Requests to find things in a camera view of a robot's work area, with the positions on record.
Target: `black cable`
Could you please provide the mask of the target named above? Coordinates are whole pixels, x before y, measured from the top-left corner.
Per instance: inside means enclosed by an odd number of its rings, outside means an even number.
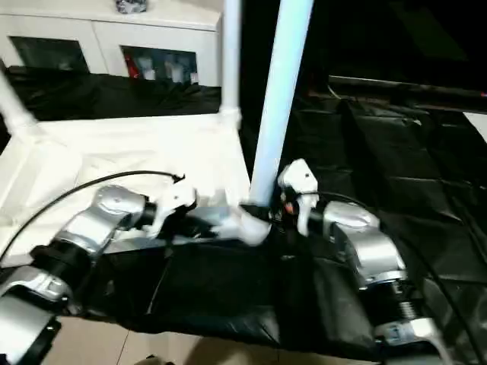
[[[183,177],[179,177],[177,175],[173,175],[172,173],[165,173],[163,171],[152,171],[152,170],[136,170],[136,171],[125,171],[123,173],[114,173],[112,175],[104,176],[99,179],[91,180],[88,182],[85,182],[84,184],[81,184],[80,186],[76,186],[71,190],[68,190],[67,192],[62,193],[59,197],[51,201],[50,203],[44,205],[36,214],[34,214],[32,217],[30,217],[27,222],[25,222],[21,228],[17,231],[17,233],[8,241],[7,246],[5,247],[4,251],[0,255],[0,268],[2,268],[2,263],[3,259],[6,257],[7,252],[10,250],[10,248],[13,246],[15,240],[21,235],[22,232],[25,231],[27,227],[29,227],[40,215],[44,214],[48,209],[52,208],[54,205],[57,203],[61,202],[62,200],[68,198],[70,195],[75,194],[76,192],[79,192],[80,190],[89,188],[90,186],[97,185],[99,183],[103,183],[108,180],[113,180],[117,179],[119,177],[124,177],[124,176],[132,176],[132,175],[160,175],[160,176],[167,176],[170,177],[174,183],[177,183],[178,181],[181,181],[184,179]]]
[[[299,192],[298,196],[299,195],[318,195],[320,197],[325,198],[328,201],[335,199],[335,200],[340,200],[341,202],[354,203],[354,204],[358,205],[359,207],[363,207],[365,209],[370,209],[370,207],[368,207],[363,202],[360,202],[357,199],[350,198],[349,196],[340,194],[338,192]]]

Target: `white pole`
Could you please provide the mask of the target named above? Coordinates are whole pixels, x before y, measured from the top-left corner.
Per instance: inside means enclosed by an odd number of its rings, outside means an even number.
[[[223,113],[238,113],[239,117],[240,13],[240,0],[224,0],[223,82],[220,111]]]
[[[0,113],[3,115],[7,130],[11,135],[22,133],[25,127],[35,125],[35,118],[18,99],[7,78],[0,71]]]
[[[274,189],[314,0],[281,0],[250,200],[267,205]]]

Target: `black cloth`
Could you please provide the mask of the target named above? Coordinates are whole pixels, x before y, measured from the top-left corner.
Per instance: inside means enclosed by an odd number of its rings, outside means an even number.
[[[219,104],[214,88],[49,72],[9,78],[41,120],[212,113]],[[247,161],[259,125],[250,94],[240,133]],[[295,97],[282,165],[301,157],[320,190],[377,212],[455,359],[483,363],[487,149],[465,116]],[[350,271],[329,243],[295,232],[273,230],[259,248],[226,242],[106,255],[80,298],[80,316],[135,331],[379,358]]]

